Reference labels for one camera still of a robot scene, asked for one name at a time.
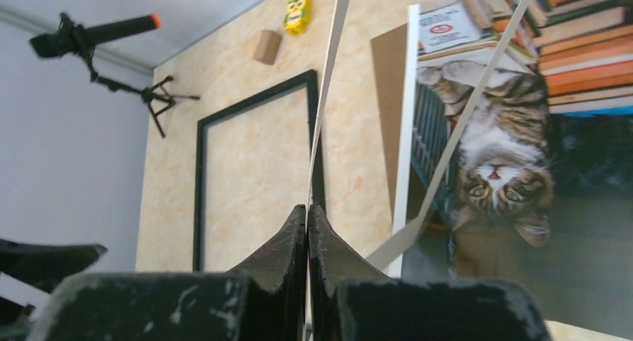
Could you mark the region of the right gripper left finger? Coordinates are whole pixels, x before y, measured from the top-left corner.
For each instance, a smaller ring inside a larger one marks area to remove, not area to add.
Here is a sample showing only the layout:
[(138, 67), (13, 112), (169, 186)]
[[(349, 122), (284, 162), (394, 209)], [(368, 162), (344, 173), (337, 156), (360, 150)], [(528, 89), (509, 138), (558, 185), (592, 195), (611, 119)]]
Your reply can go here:
[(52, 294), (29, 340), (300, 340), (305, 206), (225, 272), (78, 274)]

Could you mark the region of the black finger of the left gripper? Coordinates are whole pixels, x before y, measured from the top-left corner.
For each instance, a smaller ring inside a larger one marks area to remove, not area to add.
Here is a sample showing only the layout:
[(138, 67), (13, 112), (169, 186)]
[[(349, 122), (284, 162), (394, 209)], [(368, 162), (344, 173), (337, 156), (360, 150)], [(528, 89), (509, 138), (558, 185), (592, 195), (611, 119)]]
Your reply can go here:
[(31, 321), (67, 277), (106, 253), (101, 244), (40, 245), (1, 240), (1, 323)]

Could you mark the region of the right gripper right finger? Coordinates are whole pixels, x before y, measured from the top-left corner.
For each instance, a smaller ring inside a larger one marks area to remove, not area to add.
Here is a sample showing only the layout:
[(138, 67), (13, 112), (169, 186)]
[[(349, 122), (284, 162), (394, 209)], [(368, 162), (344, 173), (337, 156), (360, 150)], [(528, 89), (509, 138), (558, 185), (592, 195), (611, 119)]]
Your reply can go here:
[(516, 284), (453, 278), (408, 283), (369, 264), (308, 211), (315, 340), (550, 340), (533, 298)]

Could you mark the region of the white photo mat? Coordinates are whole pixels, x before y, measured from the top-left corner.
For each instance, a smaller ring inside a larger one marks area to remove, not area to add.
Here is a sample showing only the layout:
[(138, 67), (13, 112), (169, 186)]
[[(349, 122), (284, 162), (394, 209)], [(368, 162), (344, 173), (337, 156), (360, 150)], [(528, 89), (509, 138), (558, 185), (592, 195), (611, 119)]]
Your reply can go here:
[[(308, 174), (309, 179), (312, 179), (314, 176), (319, 138), (322, 129), (322, 115), (328, 97), (328, 89), (331, 83), (332, 72), (334, 71), (337, 51), (346, 20), (349, 2), (350, 0), (336, 0), (336, 4), (334, 5), (331, 30), (328, 39), (328, 48), (325, 54), (323, 77), (319, 89), (316, 121), (312, 137), (311, 164)], [(484, 71), (481, 73), (480, 80), (462, 110), (461, 116), (459, 117), (458, 122), (446, 143), (446, 147), (440, 156), (437, 167), (427, 187), (427, 192), (422, 201), (420, 211), (417, 217), (412, 219), (409, 223), (405, 221), (405, 217), (406, 196), (408, 194), (408, 173), (411, 162), (410, 146), (413, 128), (413, 120), (410, 117), (410, 114), (414, 111), (413, 100), (410, 97), (410, 94), (413, 93), (414, 90), (409, 89), (405, 91), (401, 115), (399, 145), (400, 155), (398, 162), (398, 172), (401, 172), (403, 176), (399, 177), (396, 183), (396, 207), (394, 208), (393, 217), (393, 235), (365, 258), (365, 261), (375, 268), (381, 271), (386, 269), (388, 271), (388, 275), (392, 277), (398, 278), (401, 275), (402, 255), (416, 243), (417, 239), (421, 235), (422, 230), (425, 227), (424, 218), (431, 207), (433, 198), (440, 186), (441, 178), (449, 165), (449, 161), (451, 160), (461, 135), (472, 116), (474, 108), (478, 103), (478, 99), (481, 97), (481, 93), (489, 81), (492, 72), (494, 72), (501, 56), (505, 53), (510, 39), (515, 35), (520, 20), (522, 19), (530, 2), (531, 0), (519, 0), (519, 4), (511, 16), (508, 27), (498, 42), (498, 46), (493, 51), (493, 55), (487, 67), (485, 67)]]

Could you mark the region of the cat photo print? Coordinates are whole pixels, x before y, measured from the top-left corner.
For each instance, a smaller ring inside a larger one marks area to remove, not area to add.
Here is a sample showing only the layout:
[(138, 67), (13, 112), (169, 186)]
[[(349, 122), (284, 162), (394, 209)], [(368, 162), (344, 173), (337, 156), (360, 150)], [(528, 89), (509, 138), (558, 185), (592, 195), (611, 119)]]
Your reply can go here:
[[(408, 15), (406, 217), (519, 0)], [(632, 338), (632, 0), (531, 0), (484, 87), (400, 278), (499, 278), (544, 317)]]

